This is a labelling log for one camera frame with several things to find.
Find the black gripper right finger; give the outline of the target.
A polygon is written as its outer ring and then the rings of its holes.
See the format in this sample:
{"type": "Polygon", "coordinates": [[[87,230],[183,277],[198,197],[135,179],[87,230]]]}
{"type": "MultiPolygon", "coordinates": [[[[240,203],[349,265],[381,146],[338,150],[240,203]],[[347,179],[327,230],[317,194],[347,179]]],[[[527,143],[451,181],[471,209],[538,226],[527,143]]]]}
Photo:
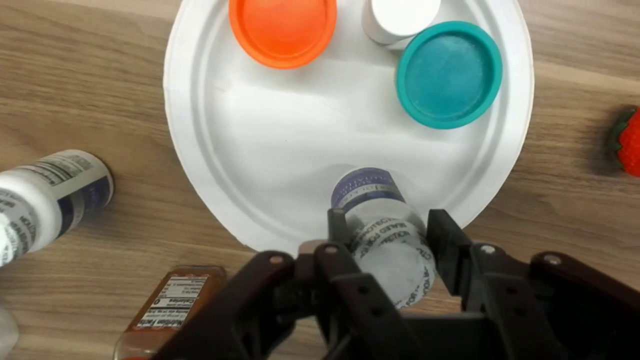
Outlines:
{"type": "Polygon", "coordinates": [[[527,277],[528,265],[494,244],[472,242],[447,209],[429,213],[427,244],[462,312],[435,334],[455,360],[567,360],[527,277]]]}

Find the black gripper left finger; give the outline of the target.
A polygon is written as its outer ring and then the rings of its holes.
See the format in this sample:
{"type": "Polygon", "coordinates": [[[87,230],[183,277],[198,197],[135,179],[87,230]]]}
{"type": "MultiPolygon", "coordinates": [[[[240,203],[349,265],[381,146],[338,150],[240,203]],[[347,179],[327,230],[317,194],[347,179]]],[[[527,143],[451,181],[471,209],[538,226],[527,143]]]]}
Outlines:
{"type": "Polygon", "coordinates": [[[328,212],[330,240],[300,254],[311,307],[327,340],[325,360],[420,360],[412,323],[349,247],[344,213],[328,212]]]}

